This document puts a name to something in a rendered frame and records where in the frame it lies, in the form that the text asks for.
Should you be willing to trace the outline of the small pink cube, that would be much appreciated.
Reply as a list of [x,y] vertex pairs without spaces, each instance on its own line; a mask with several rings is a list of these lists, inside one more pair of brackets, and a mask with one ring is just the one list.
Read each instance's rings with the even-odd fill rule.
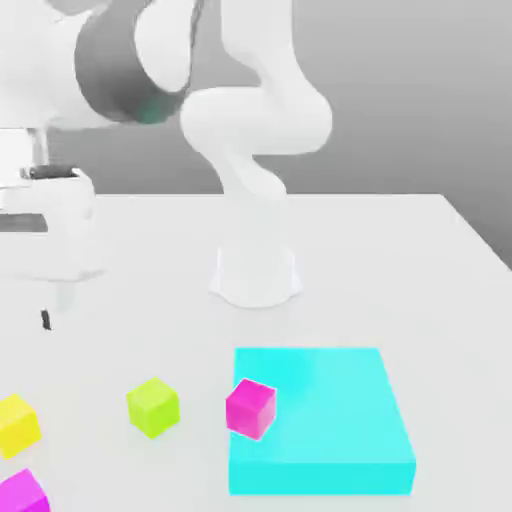
[[230,431],[260,441],[276,418],[277,390],[242,379],[225,400],[226,426]]

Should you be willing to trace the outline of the small lime green cube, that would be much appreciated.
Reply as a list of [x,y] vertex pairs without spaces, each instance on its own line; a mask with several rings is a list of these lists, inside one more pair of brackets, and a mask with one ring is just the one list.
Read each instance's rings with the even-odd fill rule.
[[159,378],[152,378],[133,389],[126,399],[130,423],[150,439],[180,421],[178,394]]

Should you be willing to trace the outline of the large cyan box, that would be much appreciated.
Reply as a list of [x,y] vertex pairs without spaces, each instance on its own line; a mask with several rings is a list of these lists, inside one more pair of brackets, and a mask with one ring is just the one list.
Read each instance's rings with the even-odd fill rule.
[[233,433],[233,496],[411,493],[416,457],[376,348],[238,348],[234,381],[276,391],[260,440]]

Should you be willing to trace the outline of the small yellow cube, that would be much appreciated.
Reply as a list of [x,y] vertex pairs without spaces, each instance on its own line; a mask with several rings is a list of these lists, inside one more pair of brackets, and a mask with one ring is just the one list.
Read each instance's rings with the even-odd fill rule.
[[8,460],[41,439],[35,409],[20,395],[0,400],[0,455]]

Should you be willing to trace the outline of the small magenta cube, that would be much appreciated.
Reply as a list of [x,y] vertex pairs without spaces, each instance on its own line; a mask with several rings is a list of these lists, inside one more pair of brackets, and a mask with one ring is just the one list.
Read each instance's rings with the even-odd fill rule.
[[46,493],[29,469],[0,484],[0,512],[51,512]]

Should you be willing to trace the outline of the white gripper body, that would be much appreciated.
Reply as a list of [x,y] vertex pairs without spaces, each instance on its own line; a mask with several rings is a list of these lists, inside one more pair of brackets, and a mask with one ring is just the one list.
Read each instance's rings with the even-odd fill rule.
[[78,282],[103,271],[93,185],[11,184],[0,193],[6,212],[40,214],[47,224],[37,236],[0,234],[0,277]]

